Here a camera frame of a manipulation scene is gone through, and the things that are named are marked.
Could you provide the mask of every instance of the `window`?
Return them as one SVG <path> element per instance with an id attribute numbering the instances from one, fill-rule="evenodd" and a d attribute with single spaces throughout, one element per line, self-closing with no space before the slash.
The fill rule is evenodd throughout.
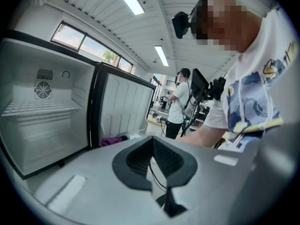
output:
<path id="1" fill-rule="evenodd" d="M 122 69 L 125 72 L 130 73 L 131 72 L 131 68 L 132 68 L 132 64 L 130 64 L 129 62 L 127 62 L 126 60 L 124 60 L 123 58 L 121 58 L 120 62 L 118 64 L 118 68 Z"/>
<path id="2" fill-rule="evenodd" d="M 77 51 L 83 38 L 83 33 L 80 33 L 65 24 L 61 24 L 51 41 Z"/>
<path id="3" fill-rule="evenodd" d="M 115 67 L 119 61 L 119 56 L 117 54 L 90 37 L 84 39 L 78 53 L 94 61 L 106 62 Z"/>

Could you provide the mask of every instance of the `refrigerator shelf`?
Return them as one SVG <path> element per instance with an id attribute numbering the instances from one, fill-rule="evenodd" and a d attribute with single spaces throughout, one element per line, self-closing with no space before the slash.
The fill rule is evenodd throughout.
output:
<path id="1" fill-rule="evenodd" d="M 36 113 L 54 113 L 80 109 L 81 107 L 73 100 L 32 100 L 32 101 L 11 101 L 2 117 L 28 115 Z"/>

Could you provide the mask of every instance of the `white wall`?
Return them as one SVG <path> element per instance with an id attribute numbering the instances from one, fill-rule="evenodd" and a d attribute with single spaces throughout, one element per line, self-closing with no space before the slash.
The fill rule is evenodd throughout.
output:
<path id="1" fill-rule="evenodd" d="M 116 53 L 123 56 L 126 60 L 133 63 L 131 73 L 149 82 L 150 75 L 148 74 L 148 71 L 133 61 L 128 54 L 125 54 L 115 44 L 112 44 L 112 42 L 108 41 L 102 34 L 100 34 L 100 32 L 91 28 L 89 25 L 83 23 L 77 18 L 50 5 L 44 4 L 41 7 L 29 5 L 15 29 L 17 31 L 50 41 L 62 21 L 78 28 L 83 32 L 88 33 L 91 37 L 105 44 Z"/>

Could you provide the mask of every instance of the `person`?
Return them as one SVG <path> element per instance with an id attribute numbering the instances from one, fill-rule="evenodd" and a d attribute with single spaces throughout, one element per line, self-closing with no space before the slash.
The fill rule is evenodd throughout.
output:
<path id="1" fill-rule="evenodd" d="M 190 27 L 198 44 L 212 39 L 238 56 L 204 124 L 179 141 L 213 147 L 229 131 L 219 148 L 242 152 L 250 141 L 283 124 L 268 91 L 299 54 L 299 37 L 282 7 L 260 18 L 235 0 L 198 1 Z"/>
<path id="2" fill-rule="evenodd" d="M 190 75 L 191 72 L 188 68 L 183 68 L 179 72 L 177 81 L 180 82 L 180 84 L 169 97 L 169 101 L 172 101 L 172 106 L 169 111 L 168 120 L 166 121 L 166 131 L 165 131 L 166 137 L 175 139 L 183 123 L 182 108 L 188 102 L 188 97 L 189 97 L 188 79 Z"/>
<path id="3" fill-rule="evenodd" d="M 169 101 L 170 92 L 167 92 L 166 95 L 164 95 L 164 101 L 163 105 L 161 106 L 162 109 L 165 109 L 165 106 L 167 105 L 167 102 Z"/>

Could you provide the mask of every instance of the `white ceiling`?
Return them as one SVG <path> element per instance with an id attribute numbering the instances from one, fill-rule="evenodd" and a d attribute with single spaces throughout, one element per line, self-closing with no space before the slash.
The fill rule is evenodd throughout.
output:
<path id="1" fill-rule="evenodd" d="M 87 14 L 122 41 L 147 66 L 149 72 L 174 75 L 183 67 L 198 68 L 208 80 L 222 76 L 235 56 L 218 46 L 197 45 L 190 32 L 177 39 L 172 17 L 179 11 L 189 13 L 198 0 L 139 0 L 144 14 L 134 15 L 123 0 L 62 0 Z M 242 0 L 254 13 L 264 16 L 273 0 Z M 161 60 L 155 45 L 162 45 L 169 67 Z"/>

